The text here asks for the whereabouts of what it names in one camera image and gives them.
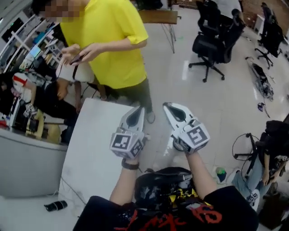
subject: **shoe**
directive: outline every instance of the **shoe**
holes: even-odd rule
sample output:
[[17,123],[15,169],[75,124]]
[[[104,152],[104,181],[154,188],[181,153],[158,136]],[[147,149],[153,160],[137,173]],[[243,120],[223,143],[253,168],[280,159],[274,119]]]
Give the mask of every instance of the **shoe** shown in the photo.
[[154,123],[155,114],[154,114],[153,111],[146,114],[146,120],[147,120],[150,124]]
[[241,171],[238,167],[233,170],[233,172],[227,178],[227,184],[231,184],[235,178],[237,172]]

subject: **black wristwatch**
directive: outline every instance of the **black wristwatch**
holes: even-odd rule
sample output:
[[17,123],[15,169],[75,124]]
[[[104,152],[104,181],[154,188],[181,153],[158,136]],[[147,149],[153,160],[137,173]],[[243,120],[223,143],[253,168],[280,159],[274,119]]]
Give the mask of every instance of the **black wristwatch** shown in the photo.
[[129,170],[138,170],[139,169],[139,163],[138,164],[128,164],[126,163],[126,159],[123,158],[121,162],[121,166],[123,168],[129,169]]

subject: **white desk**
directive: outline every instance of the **white desk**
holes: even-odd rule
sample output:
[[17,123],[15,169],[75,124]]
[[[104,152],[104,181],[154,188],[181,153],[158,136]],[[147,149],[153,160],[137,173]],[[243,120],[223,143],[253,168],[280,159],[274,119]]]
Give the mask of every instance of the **white desk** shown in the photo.
[[[62,178],[88,202],[93,195],[109,199],[120,172],[122,159],[109,150],[112,133],[116,131],[122,116],[132,107],[103,102],[88,98],[81,113],[68,146],[62,170]],[[59,199],[80,207],[83,205],[61,180]]]
[[263,33],[264,21],[265,19],[262,16],[257,15],[257,20],[255,22],[254,31],[257,31],[258,36]]

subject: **floor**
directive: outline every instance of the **floor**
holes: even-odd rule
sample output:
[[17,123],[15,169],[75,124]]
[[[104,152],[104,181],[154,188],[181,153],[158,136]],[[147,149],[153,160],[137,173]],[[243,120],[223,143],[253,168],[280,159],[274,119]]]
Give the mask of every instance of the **floor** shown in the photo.
[[[187,106],[207,127],[211,140],[205,148],[200,150],[200,155],[209,172],[215,177],[215,169],[222,167],[229,175],[235,167],[242,167],[244,163],[235,160],[232,156],[232,145],[235,139],[248,132],[258,137],[265,129],[266,121],[283,120],[289,113],[289,102],[286,98],[289,93],[289,76],[287,75],[289,63],[282,55],[278,58],[272,57],[274,67],[268,70],[265,60],[255,60],[266,73],[275,79],[275,83],[269,79],[275,95],[273,102],[266,100],[267,111],[270,115],[268,118],[265,112],[257,109],[257,104],[263,102],[263,97],[255,88],[255,78],[245,61],[246,56],[256,58],[258,55],[254,51],[256,34],[246,28],[244,35],[252,41],[241,37],[233,48],[232,61],[228,64],[217,65],[225,74],[225,81],[221,80],[218,73],[210,70],[207,83],[203,83],[204,67],[192,69],[187,67],[188,63],[199,60],[191,51],[193,41],[199,31],[197,26],[199,13],[192,9],[179,9],[179,15],[182,19],[178,19],[174,27],[177,37],[175,54],[172,53],[161,26],[146,25],[149,39],[142,53],[148,73],[156,121],[153,125],[146,124],[145,126],[146,133],[149,133],[152,139],[140,156],[140,168],[145,171],[147,168],[158,170],[169,165],[188,167],[184,154],[172,148],[172,141],[169,138],[172,129],[163,112],[164,102],[175,102]],[[91,97],[93,93],[94,91],[88,88],[84,96]],[[234,152],[244,153],[250,150],[249,140],[244,137],[240,138],[234,146]],[[10,200],[10,202],[13,204],[9,210],[12,214],[18,210],[18,207],[15,201]],[[43,203],[34,202],[35,212],[39,209],[43,210]],[[30,219],[27,213],[26,222]],[[24,224],[25,221],[21,218],[19,222]],[[0,212],[0,224],[2,224],[0,229],[4,231],[8,230],[7,227],[10,227],[10,231],[17,230],[7,213],[4,216]],[[36,229],[33,224],[29,224],[29,226],[22,226],[22,230]]]

